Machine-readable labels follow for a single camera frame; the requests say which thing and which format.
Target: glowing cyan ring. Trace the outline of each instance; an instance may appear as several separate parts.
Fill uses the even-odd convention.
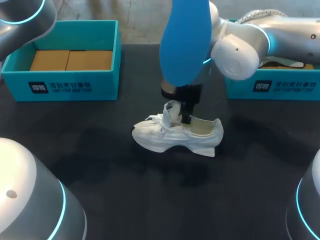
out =
[[[208,63],[208,62],[210,62],[211,61],[211,58],[209,58],[208,60],[205,60],[204,62],[203,62],[203,64],[206,64],[206,63]]]
[[[301,213],[301,210],[300,210],[300,207],[299,207],[299,202],[298,202],[298,192],[299,192],[299,187],[300,187],[300,184],[301,184],[301,181],[302,179],[300,180],[299,182],[299,185],[298,185],[298,188],[296,189],[296,206],[298,208],[298,212],[300,214],[300,217],[302,219],[302,222],[304,223],[304,225],[306,226],[306,228],[309,230],[309,232],[317,239],[317,240],[320,240],[320,238],[311,230],[311,228],[308,226],[307,222],[305,221],[304,219],[304,216],[302,216],[302,213]]]
[[[268,43],[269,43],[269,49],[268,49],[268,52],[269,52],[271,43],[270,43],[270,38],[269,38],[268,34],[266,33],[266,31],[263,30],[261,27],[259,27],[257,25],[253,25],[253,24],[249,24],[249,23],[245,23],[244,25],[248,25],[248,26],[254,27],[256,29],[259,29],[265,35],[265,37],[266,37],[266,39],[268,40]]]
[[[62,219],[64,218],[64,215],[65,215],[65,211],[66,211],[66,193],[65,193],[65,189],[64,189],[64,186],[62,186],[62,183],[59,181],[60,185],[61,185],[61,188],[62,188],[62,194],[63,194],[63,205],[62,205],[62,211],[61,211],[61,215],[60,215],[60,218],[59,218],[59,221],[58,223],[56,224],[53,232],[51,233],[51,235],[49,236],[49,238],[47,240],[52,240],[54,238],[54,236],[56,235],[60,225],[61,225],[61,222],[62,222]]]
[[[0,21],[6,23],[6,24],[14,24],[14,25],[18,25],[18,24],[24,24],[26,22],[29,22],[30,20],[34,19],[42,10],[42,8],[44,7],[45,5],[45,1],[46,0],[42,0],[42,4],[40,6],[40,8],[38,9],[38,11],[35,12],[35,14],[33,14],[31,17],[27,18],[26,20],[23,20],[23,21],[5,21],[5,20],[2,20],[0,19]]]

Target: shoe heel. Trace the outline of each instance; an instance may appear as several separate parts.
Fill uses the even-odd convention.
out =
[[[191,152],[195,154],[199,154],[206,157],[214,157],[215,156],[215,148],[214,147],[199,147],[199,146],[188,146]]]

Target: shoe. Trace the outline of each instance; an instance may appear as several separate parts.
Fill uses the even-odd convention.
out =
[[[178,101],[169,101],[164,105],[163,114],[150,115],[134,125],[133,139],[145,149],[157,153],[173,146],[185,146],[195,154],[214,157],[215,147],[224,135],[221,121],[191,116],[190,124],[184,124],[181,123],[180,108]]]

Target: brown cardboard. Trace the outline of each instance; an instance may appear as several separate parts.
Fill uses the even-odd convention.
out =
[[[111,70],[112,55],[112,51],[70,51],[65,70]]]
[[[263,66],[260,67],[259,69],[278,69],[276,66]]]
[[[278,69],[290,69],[290,70],[314,70],[314,66],[311,64],[306,64],[303,68],[295,68],[295,67],[289,67],[289,66],[278,66]]]
[[[30,71],[65,71],[70,51],[37,50]]]

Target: black table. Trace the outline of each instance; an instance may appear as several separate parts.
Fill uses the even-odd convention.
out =
[[[158,45],[124,45],[119,97],[16,103],[0,86],[0,136],[33,152],[82,203],[88,240],[286,240],[286,206],[320,148],[320,103],[227,100],[216,71],[194,114],[220,118],[221,152],[150,152],[131,136],[161,113]]]

